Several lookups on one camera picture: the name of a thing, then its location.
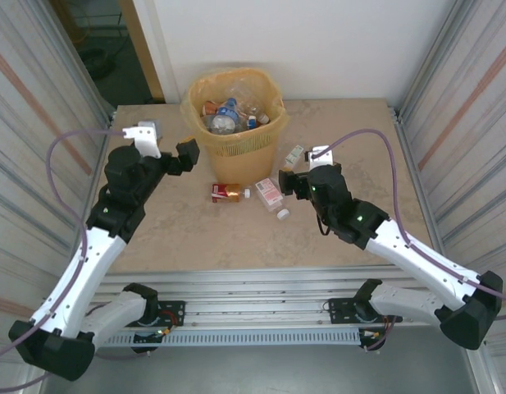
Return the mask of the small bottle green white label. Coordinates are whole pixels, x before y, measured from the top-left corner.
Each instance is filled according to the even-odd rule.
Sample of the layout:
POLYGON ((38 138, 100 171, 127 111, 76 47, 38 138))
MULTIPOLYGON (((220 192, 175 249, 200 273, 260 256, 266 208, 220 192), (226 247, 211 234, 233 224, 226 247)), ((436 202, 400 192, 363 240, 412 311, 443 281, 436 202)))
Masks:
POLYGON ((295 145, 291 151, 285 156, 284 168, 288 171, 294 169, 301 161, 304 153, 304 147, 295 145))

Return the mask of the square bottle pink label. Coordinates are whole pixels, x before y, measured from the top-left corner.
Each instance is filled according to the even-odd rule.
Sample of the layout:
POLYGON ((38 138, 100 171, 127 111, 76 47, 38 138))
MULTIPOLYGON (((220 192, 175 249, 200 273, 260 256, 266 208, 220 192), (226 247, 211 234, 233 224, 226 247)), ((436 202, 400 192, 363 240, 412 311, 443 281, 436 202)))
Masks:
POLYGON ((274 213, 280 221, 284 221, 290 216, 285 205, 285 198, 272 179, 265 178, 255 183, 254 188, 269 213, 274 213))

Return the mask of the amber tea bottle red label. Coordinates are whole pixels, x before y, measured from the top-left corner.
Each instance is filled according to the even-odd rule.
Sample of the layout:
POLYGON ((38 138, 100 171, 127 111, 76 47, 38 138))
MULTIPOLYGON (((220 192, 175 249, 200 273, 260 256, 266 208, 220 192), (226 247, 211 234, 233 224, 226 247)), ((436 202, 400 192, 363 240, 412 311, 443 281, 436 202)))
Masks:
POLYGON ((238 203, 243 199, 250 199, 251 189, 240 184, 213 183, 211 187, 212 202, 238 203))

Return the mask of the clear water bottle blue label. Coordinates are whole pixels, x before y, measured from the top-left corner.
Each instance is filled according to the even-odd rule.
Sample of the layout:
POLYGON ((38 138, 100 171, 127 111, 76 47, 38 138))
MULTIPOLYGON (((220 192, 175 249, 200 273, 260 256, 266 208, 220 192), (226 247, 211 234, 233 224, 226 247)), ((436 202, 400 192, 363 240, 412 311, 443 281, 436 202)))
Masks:
POLYGON ((228 98, 221 105, 215 117, 212 119, 211 132, 216 135, 230 135, 235 132, 239 123, 240 115, 237 111, 237 101, 234 98, 228 98))

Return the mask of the crushed clear bottle white cap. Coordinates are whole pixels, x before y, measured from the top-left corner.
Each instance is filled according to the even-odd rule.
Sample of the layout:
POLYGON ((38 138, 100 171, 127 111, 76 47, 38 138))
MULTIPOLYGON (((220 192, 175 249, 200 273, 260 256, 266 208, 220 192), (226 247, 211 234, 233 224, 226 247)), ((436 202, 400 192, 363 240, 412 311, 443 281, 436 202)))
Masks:
POLYGON ((243 80, 234 82, 227 90, 227 95, 237 102, 237 108, 246 115, 267 115, 264 102, 243 80))

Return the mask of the yellow plastic bin liner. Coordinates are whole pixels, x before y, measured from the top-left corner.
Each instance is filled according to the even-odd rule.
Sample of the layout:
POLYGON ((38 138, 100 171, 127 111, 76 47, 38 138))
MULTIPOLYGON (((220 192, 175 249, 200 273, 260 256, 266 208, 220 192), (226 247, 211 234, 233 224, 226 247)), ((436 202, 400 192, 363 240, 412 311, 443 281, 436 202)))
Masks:
POLYGON ((186 124, 201 144, 209 150, 216 150, 220 156, 228 157, 276 144, 279 134, 289 121, 277 83, 265 71, 251 67, 218 68, 202 74, 185 91, 180 110, 186 124), (227 90, 238 80, 243 80, 264 102, 270 121, 250 131, 214 135, 202 122, 202 106, 206 101, 223 103, 229 98, 227 90))

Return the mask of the orange plastic waste bin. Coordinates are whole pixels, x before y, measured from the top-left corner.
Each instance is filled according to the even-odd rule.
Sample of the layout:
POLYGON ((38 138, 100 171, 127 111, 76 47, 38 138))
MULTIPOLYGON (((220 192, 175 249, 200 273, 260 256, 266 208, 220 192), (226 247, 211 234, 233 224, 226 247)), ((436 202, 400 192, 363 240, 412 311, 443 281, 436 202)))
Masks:
POLYGON ((220 183, 247 185, 270 176, 279 138, 280 135, 276 144, 270 144, 266 148, 230 157, 220 156, 216 150, 209 150, 198 142, 207 150, 212 170, 220 183))

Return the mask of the dark coiled object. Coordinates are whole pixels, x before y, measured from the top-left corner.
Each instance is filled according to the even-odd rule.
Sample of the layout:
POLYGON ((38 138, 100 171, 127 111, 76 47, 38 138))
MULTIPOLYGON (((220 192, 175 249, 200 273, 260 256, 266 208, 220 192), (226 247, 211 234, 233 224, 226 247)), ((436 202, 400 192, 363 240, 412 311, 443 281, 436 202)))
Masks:
POLYGON ((79 52, 80 59, 93 80, 100 80, 115 69, 115 63, 107 51, 101 48, 88 48, 79 52))

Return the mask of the aluminium rail frame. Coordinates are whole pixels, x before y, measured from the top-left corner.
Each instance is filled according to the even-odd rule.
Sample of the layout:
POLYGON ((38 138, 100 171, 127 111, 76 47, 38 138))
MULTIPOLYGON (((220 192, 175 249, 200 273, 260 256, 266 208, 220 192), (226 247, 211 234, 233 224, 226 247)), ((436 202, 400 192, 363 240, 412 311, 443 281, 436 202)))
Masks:
POLYGON ((85 308, 114 300, 136 282, 156 290, 159 300, 183 300, 186 328, 318 328, 330 324, 326 301, 352 297, 367 279, 425 288, 391 265, 109 273, 85 308))

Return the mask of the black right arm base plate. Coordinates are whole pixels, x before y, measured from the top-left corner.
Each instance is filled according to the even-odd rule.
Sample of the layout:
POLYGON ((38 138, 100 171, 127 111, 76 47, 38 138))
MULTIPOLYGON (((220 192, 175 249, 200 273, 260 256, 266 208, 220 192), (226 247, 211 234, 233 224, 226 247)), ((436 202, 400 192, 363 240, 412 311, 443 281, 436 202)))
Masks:
POLYGON ((400 316, 378 314, 368 301, 354 298, 329 299, 326 302, 326 310, 329 312, 332 324, 385 323, 393 319, 396 323, 403 322, 400 316))

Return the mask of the wooden door frame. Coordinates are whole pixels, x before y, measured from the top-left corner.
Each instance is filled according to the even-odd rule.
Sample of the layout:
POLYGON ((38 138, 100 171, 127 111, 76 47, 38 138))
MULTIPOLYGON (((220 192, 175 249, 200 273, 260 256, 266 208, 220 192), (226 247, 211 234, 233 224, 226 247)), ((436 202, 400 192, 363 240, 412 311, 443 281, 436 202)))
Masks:
POLYGON ((139 64, 142 68, 144 78, 147 82, 152 99, 157 103, 165 103, 165 96, 162 91, 157 71, 153 64, 147 41, 144 37, 143 26, 137 15, 134 0, 117 0, 139 64))

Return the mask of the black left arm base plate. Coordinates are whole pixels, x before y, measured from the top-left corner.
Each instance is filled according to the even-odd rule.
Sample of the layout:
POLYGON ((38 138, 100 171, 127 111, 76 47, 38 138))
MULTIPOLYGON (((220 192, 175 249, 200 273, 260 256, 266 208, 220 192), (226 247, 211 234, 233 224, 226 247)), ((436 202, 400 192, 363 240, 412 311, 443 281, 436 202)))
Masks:
POLYGON ((185 319, 186 302, 181 300, 158 301, 157 317, 151 323, 134 321, 126 325, 127 328, 163 328, 182 327, 185 319))

